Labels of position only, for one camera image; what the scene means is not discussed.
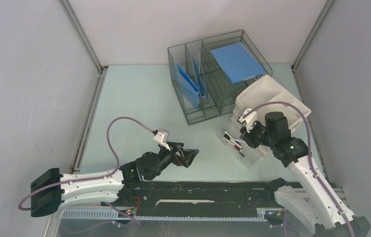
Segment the red cap marker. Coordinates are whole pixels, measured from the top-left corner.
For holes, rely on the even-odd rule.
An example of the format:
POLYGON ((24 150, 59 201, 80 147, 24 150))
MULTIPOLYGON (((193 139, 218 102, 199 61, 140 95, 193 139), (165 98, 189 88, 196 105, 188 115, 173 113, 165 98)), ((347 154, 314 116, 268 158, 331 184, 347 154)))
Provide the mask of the red cap marker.
POLYGON ((231 139, 231 138, 226 138, 226 141, 231 144, 233 146, 233 148, 235 148, 238 152, 240 152, 243 148, 242 146, 237 143, 235 140, 231 139))

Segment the black cap whiteboard marker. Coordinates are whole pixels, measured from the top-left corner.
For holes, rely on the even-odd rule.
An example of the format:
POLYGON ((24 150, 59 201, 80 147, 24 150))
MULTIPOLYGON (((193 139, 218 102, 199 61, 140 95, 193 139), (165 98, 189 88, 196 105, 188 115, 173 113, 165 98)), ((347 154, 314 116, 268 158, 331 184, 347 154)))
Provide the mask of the black cap whiteboard marker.
POLYGON ((226 130, 223 131, 224 132, 224 135, 223 137, 230 141, 230 142, 233 142, 233 143, 238 143, 226 130))

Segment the blue folder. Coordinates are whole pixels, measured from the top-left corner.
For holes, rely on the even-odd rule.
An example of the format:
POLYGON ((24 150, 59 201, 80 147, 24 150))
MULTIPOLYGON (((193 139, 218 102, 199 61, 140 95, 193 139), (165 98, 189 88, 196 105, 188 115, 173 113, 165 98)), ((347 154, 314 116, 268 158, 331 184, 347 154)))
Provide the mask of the blue folder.
POLYGON ((266 73, 261 64, 241 42, 212 49, 210 53, 231 84, 252 79, 266 73))
POLYGON ((206 86, 206 80, 203 75, 200 74, 199 71, 199 65, 197 64, 195 58, 192 59, 193 62, 193 68, 194 68, 194 73, 197 81, 197 86, 200 90, 200 96, 202 97, 203 100, 207 99, 207 86, 206 86))
POLYGON ((192 107, 197 109, 200 103, 200 90, 186 73, 186 71, 182 68, 182 66, 177 62, 174 63, 181 89, 188 101, 191 103, 192 107))

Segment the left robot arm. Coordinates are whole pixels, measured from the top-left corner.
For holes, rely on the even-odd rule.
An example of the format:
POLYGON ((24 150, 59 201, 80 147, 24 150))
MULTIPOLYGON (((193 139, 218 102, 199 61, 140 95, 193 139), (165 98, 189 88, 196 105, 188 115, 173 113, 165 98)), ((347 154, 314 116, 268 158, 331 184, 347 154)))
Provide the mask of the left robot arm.
POLYGON ((117 202, 127 205, 132 190, 151 181, 170 164, 188 168, 198 149, 185 149, 182 143, 169 142, 170 150, 159 146, 158 153, 146 152, 122 165, 116 173, 62 174, 51 168, 31 183, 31 217, 44 217, 71 205, 94 202, 117 202))

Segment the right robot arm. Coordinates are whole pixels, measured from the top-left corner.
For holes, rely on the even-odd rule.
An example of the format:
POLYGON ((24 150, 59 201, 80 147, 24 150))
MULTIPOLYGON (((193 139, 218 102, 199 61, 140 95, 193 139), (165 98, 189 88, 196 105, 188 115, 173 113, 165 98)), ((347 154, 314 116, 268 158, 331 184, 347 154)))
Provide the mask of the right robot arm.
POLYGON ((298 196, 283 179, 276 179, 263 193, 268 206, 281 205, 290 211, 315 237, 365 237, 371 225, 357 217, 337 195, 319 171, 306 143, 291 134, 282 112, 269 112, 265 124, 256 121, 247 109, 238 119, 243 124, 240 138, 251 148, 270 148, 274 157, 298 178, 310 200, 298 196))

